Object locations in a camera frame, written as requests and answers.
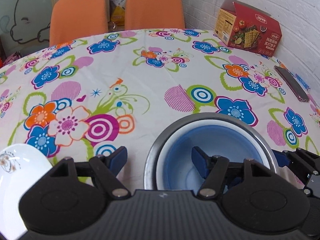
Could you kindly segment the dark smartphone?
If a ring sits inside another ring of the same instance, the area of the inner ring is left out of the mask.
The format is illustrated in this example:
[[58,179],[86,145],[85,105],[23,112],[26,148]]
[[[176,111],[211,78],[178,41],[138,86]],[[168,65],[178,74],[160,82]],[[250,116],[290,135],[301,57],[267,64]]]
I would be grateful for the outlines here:
[[295,80],[291,72],[289,72],[285,68],[281,68],[280,66],[274,66],[274,70],[282,77],[282,79],[286,82],[286,84],[289,86],[289,88],[292,90],[292,92],[300,102],[310,101],[306,92]]

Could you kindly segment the right orange chair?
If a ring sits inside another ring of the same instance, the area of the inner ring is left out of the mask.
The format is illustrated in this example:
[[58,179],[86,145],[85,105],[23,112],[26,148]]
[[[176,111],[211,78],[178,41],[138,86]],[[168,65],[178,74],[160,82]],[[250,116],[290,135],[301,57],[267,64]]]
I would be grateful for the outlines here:
[[184,29],[182,0],[126,0],[125,30]]

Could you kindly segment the yellow snack bag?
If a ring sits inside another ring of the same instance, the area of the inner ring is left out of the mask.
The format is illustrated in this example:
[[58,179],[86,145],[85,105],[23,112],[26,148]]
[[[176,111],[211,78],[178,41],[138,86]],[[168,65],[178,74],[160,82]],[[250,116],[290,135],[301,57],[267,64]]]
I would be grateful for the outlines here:
[[110,21],[117,26],[125,23],[126,0],[110,0]]

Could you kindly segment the red cracker box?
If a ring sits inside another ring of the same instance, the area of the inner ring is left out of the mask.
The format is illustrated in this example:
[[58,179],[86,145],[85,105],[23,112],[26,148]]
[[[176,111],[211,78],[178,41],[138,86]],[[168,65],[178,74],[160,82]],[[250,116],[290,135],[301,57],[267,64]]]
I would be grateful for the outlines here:
[[268,13],[238,0],[224,0],[214,34],[231,48],[272,57],[280,44],[280,24]]

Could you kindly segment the left orange chair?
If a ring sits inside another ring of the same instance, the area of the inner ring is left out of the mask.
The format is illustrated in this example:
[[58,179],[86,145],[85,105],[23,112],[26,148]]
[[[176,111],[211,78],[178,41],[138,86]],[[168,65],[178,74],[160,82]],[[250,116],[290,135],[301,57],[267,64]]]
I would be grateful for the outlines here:
[[58,0],[55,3],[50,21],[50,46],[106,32],[106,0]]

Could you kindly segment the white plate with flower print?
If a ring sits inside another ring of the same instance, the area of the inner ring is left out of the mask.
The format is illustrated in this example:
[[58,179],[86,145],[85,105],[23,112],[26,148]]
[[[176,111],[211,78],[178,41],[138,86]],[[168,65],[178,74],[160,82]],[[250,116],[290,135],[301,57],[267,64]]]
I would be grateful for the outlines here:
[[28,144],[14,144],[1,151],[1,235],[4,239],[18,239],[26,232],[18,210],[20,198],[51,168],[49,160]]

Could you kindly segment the orange chair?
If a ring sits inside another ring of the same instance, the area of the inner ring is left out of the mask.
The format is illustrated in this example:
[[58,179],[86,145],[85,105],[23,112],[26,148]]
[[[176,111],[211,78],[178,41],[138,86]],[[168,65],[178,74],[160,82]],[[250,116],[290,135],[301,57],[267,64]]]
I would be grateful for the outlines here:
[[184,29],[182,0],[126,0],[125,30]]
[[50,46],[106,32],[106,0],[58,0],[55,3],[50,21]]

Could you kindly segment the floral tablecloth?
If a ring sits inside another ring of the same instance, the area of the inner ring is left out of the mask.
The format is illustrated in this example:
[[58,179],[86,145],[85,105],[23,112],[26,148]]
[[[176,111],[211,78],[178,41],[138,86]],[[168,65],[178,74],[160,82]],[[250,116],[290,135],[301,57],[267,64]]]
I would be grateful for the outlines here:
[[55,164],[119,146],[121,179],[143,185],[148,151],[179,118],[217,112],[244,121],[277,150],[319,153],[319,104],[300,102],[282,62],[225,46],[212,31],[149,29],[83,37],[1,69],[1,148],[26,143]]

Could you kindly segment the stainless steel bowl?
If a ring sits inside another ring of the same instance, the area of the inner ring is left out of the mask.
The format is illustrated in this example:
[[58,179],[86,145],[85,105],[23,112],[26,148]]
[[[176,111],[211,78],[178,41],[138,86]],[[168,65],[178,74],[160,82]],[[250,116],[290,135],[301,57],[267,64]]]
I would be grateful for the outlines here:
[[170,124],[151,146],[144,169],[146,190],[192,190],[204,182],[191,160],[198,146],[208,156],[220,155],[241,163],[252,158],[279,174],[271,147],[251,126],[234,117],[206,112]]

